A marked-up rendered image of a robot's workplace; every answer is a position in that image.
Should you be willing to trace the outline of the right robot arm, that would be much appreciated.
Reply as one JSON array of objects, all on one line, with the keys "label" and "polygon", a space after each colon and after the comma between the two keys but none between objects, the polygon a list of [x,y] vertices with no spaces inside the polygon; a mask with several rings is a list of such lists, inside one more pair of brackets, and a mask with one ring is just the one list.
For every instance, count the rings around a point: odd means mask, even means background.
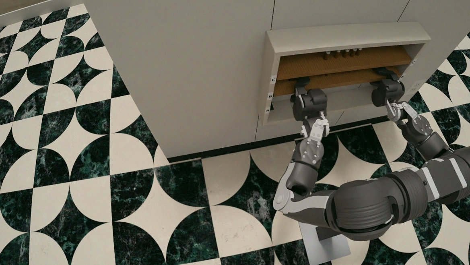
[{"label": "right robot arm", "polygon": [[[416,146],[416,150],[426,161],[422,168],[449,159],[462,185],[462,189],[435,200],[437,203],[448,205],[470,195],[470,146],[453,150],[430,126],[428,120],[418,115],[407,101],[390,103],[395,107],[396,117],[387,118],[394,122],[408,142]],[[407,123],[402,120],[408,119]]]}]

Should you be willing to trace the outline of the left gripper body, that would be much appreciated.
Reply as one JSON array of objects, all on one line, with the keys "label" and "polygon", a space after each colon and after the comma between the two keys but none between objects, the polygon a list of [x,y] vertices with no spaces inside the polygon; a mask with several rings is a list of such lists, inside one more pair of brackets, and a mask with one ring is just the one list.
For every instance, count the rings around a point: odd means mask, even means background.
[{"label": "left gripper body", "polygon": [[292,110],[295,120],[304,122],[305,119],[311,119],[319,116],[327,116],[327,95],[321,89],[310,89],[307,95],[296,96]]}]

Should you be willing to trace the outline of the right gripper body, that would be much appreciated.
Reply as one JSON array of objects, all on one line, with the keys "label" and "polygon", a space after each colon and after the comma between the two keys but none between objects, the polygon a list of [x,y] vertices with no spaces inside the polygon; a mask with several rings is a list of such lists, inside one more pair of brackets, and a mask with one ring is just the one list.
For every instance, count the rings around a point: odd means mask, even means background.
[{"label": "right gripper body", "polygon": [[405,93],[404,84],[401,81],[392,81],[391,79],[381,79],[377,89],[371,94],[374,106],[386,106],[389,116],[393,119],[396,117],[396,109],[390,106],[390,103],[395,103]]}]

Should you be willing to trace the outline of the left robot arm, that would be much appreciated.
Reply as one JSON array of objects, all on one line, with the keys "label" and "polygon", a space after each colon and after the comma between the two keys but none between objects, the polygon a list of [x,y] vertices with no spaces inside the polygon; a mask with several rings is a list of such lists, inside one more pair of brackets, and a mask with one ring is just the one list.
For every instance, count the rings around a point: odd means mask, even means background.
[{"label": "left robot arm", "polygon": [[310,194],[324,155],[321,140],[329,133],[328,120],[324,116],[305,119],[301,130],[304,139],[295,146],[292,164],[275,190],[273,207],[284,216],[365,242],[383,236],[394,224],[423,215],[427,204],[439,198],[427,167],[406,167]]}]

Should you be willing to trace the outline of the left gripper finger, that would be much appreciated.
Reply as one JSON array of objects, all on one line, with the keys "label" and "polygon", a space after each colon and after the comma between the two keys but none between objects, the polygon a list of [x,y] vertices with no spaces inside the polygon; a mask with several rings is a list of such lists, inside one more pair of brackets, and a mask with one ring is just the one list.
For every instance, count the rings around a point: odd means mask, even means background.
[{"label": "left gripper finger", "polygon": [[[292,79],[288,79],[288,80],[289,81],[295,81],[295,80],[298,81],[298,83],[295,83],[295,85],[294,85],[294,93],[295,93],[295,96],[299,96],[301,101],[302,101],[301,95],[307,94],[307,91],[306,91],[304,86],[306,86],[307,84],[310,83],[310,78],[307,76],[307,77],[292,78]],[[304,107],[303,101],[302,101],[302,105]]]},{"label": "left gripper finger", "polygon": [[291,102],[292,107],[293,107],[294,101],[295,101],[295,94],[291,95],[291,98],[290,98],[290,102]]}]

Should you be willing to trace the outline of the beige wall rack case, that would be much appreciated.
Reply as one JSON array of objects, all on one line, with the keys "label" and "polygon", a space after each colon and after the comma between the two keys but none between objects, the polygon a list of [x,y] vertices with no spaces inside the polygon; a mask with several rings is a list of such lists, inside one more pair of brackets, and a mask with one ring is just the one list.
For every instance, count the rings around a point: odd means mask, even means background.
[{"label": "beige wall rack case", "polygon": [[[418,21],[386,23],[350,23],[307,26],[266,31],[257,110],[262,126],[295,120],[290,99],[272,101],[271,77],[277,75],[281,56],[314,52],[402,45],[412,61],[420,56],[431,37]],[[411,61],[411,62],[412,62]],[[396,65],[401,75],[411,64]],[[376,86],[325,93],[327,114],[373,106],[371,94]],[[272,106],[265,114],[266,107]]]}]

